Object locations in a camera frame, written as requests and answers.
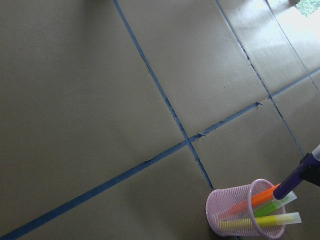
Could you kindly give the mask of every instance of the floor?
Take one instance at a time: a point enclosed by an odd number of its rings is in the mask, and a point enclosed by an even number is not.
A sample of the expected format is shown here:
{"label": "floor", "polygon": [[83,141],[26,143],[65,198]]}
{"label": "floor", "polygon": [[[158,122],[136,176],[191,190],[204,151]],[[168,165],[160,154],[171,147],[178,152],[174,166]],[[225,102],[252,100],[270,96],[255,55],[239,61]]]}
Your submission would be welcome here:
{"label": "floor", "polygon": [[[320,143],[320,42],[287,0],[1,5],[0,240],[222,239],[213,189]],[[320,188],[295,193],[281,239],[319,239]]]}

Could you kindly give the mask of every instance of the yellow highlighter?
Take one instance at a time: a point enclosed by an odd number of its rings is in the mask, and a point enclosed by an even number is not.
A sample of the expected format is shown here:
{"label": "yellow highlighter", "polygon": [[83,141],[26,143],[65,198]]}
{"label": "yellow highlighter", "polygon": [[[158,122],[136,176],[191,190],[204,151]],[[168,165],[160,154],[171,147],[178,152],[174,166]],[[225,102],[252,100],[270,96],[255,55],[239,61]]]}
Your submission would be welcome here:
{"label": "yellow highlighter", "polygon": [[[301,218],[298,212],[256,217],[255,220],[261,228],[301,223]],[[239,219],[235,221],[220,222],[220,229],[222,231],[251,229],[253,227],[254,226],[250,218],[244,218],[244,219]]]}

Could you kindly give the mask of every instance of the green highlighter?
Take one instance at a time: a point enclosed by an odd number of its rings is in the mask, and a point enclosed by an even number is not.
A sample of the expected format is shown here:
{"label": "green highlighter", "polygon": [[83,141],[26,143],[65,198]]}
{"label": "green highlighter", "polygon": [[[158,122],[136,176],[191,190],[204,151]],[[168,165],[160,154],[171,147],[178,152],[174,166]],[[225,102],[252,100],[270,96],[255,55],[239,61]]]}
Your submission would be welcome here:
{"label": "green highlighter", "polygon": [[274,199],[273,201],[267,203],[263,207],[254,211],[253,215],[256,218],[267,216],[270,213],[274,212],[275,210],[281,208],[282,206],[290,203],[291,201],[293,201],[295,199],[297,199],[297,196],[295,195],[295,193],[293,191],[291,191],[283,199],[281,199],[281,200]]}

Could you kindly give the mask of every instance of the orange highlighter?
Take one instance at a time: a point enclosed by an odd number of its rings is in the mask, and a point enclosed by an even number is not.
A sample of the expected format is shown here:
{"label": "orange highlighter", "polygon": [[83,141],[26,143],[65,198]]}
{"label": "orange highlighter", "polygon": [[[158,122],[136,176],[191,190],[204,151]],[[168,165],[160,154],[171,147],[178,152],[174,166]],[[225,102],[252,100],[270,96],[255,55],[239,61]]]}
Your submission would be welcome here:
{"label": "orange highlighter", "polygon": [[[265,191],[262,191],[254,196],[252,196],[251,201],[252,201],[252,207],[256,207],[260,204],[263,204],[269,200],[272,200],[274,198],[274,190],[280,185],[277,184]],[[242,213],[247,209],[247,200],[244,200],[242,202],[237,203],[236,205],[230,207],[226,212],[220,214],[220,218],[225,218],[229,215],[237,215],[239,213]]]}

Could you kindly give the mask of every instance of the pink mesh basket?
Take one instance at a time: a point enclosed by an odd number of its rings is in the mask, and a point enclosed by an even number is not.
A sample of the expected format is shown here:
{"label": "pink mesh basket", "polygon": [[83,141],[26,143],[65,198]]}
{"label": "pink mesh basket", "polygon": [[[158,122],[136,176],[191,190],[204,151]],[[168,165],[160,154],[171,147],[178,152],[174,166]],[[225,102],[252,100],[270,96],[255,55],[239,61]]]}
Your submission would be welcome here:
{"label": "pink mesh basket", "polygon": [[[253,195],[273,186],[265,179],[257,179],[248,185],[214,190],[210,193],[205,206],[210,227],[223,237],[263,236],[271,240],[279,239],[285,231],[285,225],[260,227],[254,217],[254,211],[271,200],[255,207],[252,207],[251,202]],[[283,206],[270,215],[285,213]]]}

